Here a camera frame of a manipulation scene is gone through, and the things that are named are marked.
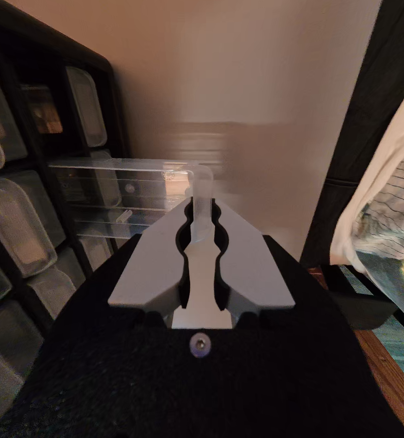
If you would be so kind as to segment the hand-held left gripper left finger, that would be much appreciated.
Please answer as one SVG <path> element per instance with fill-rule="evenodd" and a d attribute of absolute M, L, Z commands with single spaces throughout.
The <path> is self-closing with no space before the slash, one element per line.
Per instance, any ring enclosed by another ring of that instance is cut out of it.
<path fill-rule="evenodd" d="M 171 328 L 181 295 L 189 295 L 184 250 L 191 240 L 192 221 L 188 198 L 144 230 L 108 298 L 110 307 L 155 312 Z"/>

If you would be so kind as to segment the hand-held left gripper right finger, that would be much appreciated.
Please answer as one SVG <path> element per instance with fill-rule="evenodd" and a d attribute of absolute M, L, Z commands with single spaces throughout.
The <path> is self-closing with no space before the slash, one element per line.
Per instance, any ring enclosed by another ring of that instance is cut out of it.
<path fill-rule="evenodd" d="M 262 233 L 222 201 L 214 200 L 214 296 L 233 326 L 243 314 L 291 310 L 296 303 Z"/>

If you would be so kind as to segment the clear plastic drawer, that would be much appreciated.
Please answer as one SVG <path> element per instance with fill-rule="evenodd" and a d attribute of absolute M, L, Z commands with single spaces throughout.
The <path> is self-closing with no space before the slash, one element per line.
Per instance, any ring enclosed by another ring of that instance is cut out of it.
<path fill-rule="evenodd" d="M 79 237 L 129 239 L 187 199 L 192 241 L 211 232 L 213 173 L 197 161 L 79 157 L 49 167 Z"/>

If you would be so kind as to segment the person's white printed shirt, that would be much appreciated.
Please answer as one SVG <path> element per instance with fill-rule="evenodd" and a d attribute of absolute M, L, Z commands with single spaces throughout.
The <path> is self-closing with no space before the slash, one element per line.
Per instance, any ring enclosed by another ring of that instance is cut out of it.
<path fill-rule="evenodd" d="M 360 253 L 404 260 L 404 100 L 338 219 L 330 264 L 364 273 Z"/>

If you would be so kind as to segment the black panel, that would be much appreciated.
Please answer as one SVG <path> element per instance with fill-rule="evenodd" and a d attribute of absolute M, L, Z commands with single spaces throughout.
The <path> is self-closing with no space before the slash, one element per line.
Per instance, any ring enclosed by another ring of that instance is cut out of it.
<path fill-rule="evenodd" d="M 330 264 L 336 224 L 404 100 L 404 1 L 382 1 L 301 254 Z"/>

